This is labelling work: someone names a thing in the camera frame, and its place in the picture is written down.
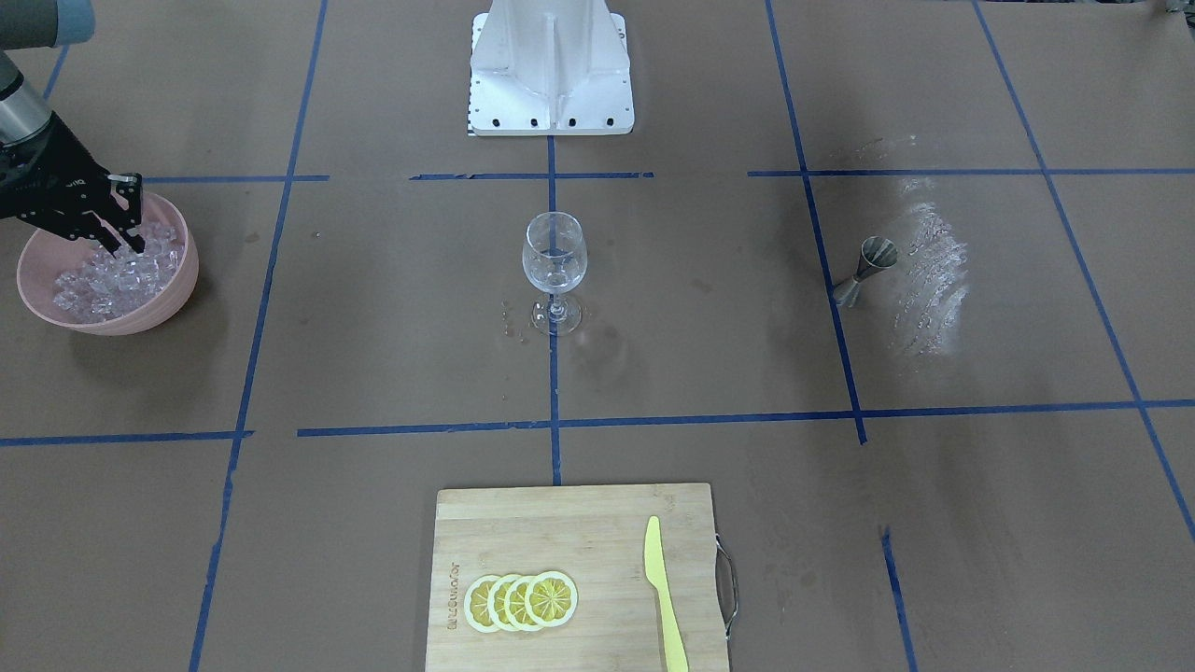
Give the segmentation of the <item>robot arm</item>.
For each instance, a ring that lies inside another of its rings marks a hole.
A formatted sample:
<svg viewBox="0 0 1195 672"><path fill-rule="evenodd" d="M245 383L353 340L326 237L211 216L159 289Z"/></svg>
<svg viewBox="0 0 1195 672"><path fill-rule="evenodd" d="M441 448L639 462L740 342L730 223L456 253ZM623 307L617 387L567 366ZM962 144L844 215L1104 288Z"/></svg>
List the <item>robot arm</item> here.
<svg viewBox="0 0 1195 672"><path fill-rule="evenodd" d="M76 139L8 53L84 43L94 35L90 1L5 1L1 11L1 216L20 218L115 255L145 252L141 175L114 175Z"/></svg>

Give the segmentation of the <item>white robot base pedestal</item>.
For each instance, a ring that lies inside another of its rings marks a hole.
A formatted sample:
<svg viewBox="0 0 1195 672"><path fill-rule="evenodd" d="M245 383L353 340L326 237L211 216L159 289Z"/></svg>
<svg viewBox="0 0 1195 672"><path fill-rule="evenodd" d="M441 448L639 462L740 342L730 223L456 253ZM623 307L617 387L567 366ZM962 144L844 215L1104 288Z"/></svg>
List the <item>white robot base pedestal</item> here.
<svg viewBox="0 0 1195 672"><path fill-rule="evenodd" d="M609 4L495 1L474 16L471 37L471 135L633 132L626 22Z"/></svg>

